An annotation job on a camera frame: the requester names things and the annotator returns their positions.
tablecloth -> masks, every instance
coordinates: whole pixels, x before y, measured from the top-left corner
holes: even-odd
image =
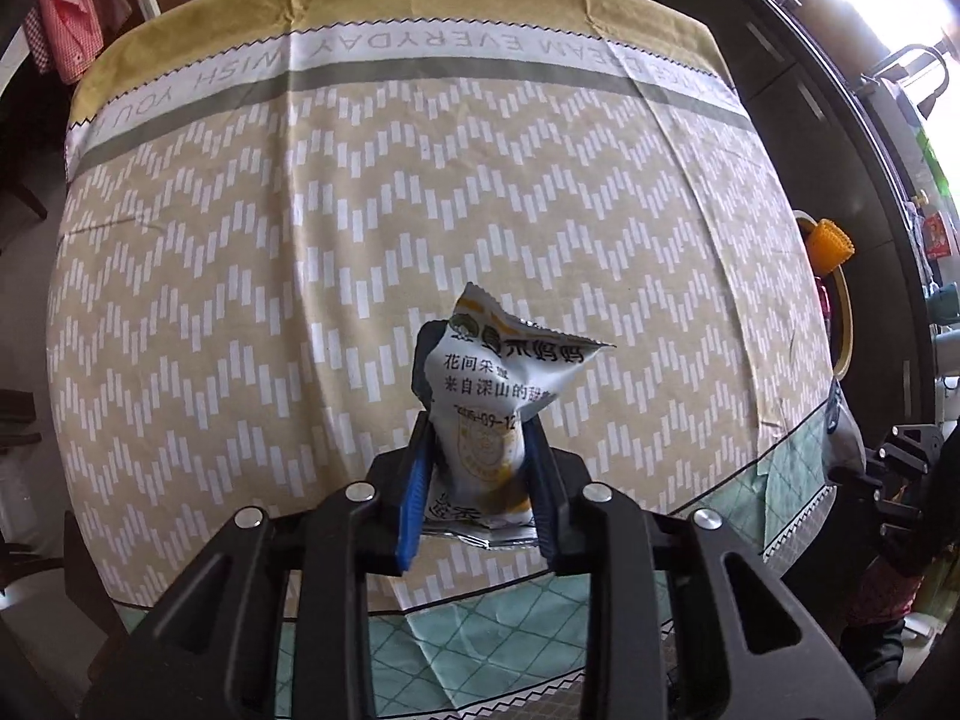
[[[416,332],[467,281],[616,345],[542,416],[595,478],[717,508],[778,570],[832,501],[800,234],[712,36],[659,4],[194,1],[90,69],[65,157],[51,390],[118,603],[404,445]],[[378,712],[569,701],[587,583],[544,570],[426,538],[371,577]]]

metal screw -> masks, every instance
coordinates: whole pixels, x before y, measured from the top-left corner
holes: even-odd
[[[347,499],[354,503],[373,500],[374,495],[376,495],[376,488],[368,482],[354,482],[347,488]]]
[[[258,509],[256,506],[248,506],[246,509],[240,509],[239,512],[234,514],[233,523],[238,528],[256,528],[261,522],[263,522],[263,509]]]
[[[599,482],[590,482],[590,484],[584,487],[584,498],[594,503],[606,503],[613,498],[613,492],[606,485],[602,485]]]
[[[697,509],[693,512],[693,524],[704,531],[715,531],[723,525],[723,517],[720,517],[713,509]]]

snack bag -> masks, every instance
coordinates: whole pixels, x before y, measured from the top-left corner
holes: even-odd
[[[923,220],[923,243],[929,259],[937,260],[955,254],[955,241],[953,224],[943,211],[937,211]]]
[[[432,324],[418,338],[423,368],[420,386],[415,372],[414,389],[430,410],[445,463],[434,474],[427,517],[482,529],[529,526],[530,501],[518,473],[524,457],[520,425],[549,406],[607,344],[513,317],[475,284],[467,284],[445,326]],[[425,332],[440,329],[438,341],[424,343]],[[449,534],[483,541],[467,532]]]

gray stripe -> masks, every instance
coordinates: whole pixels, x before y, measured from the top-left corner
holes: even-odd
[[[711,103],[664,89],[656,84],[621,79],[592,70],[551,65],[544,62],[521,62],[512,59],[475,59],[457,56],[419,57],[417,59],[383,59],[365,62],[340,62],[309,70],[288,71],[273,79],[240,84],[193,103],[161,114],[149,122],[93,146],[80,161],[77,175],[90,167],[102,165],[137,148],[141,143],[160,138],[175,129],[186,127],[198,119],[236,110],[244,105],[267,103],[286,92],[306,92],[345,83],[379,83],[410,79],[495,79],[555,83],[582,89],[595,89],[626,97],[643,98],[651,103],[675,108],[753,132],[754,126],[743,114],[728,111]]]

cabinet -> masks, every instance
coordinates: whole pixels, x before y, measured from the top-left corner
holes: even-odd
[[[762,29],[742,0],[659,0],[707,25],[741,100],[750,100],[794,65],[790,52]]]
[[[917,336],[904,266],[894,242],[857,252],[843,266],[853,310],[853,358],[843,390],[867,446],[891,425],[923,421]]]
[[[748,100],[746,108],[792,207],[834,220],[858,252],[892,240],[863,159],[800,66]]]

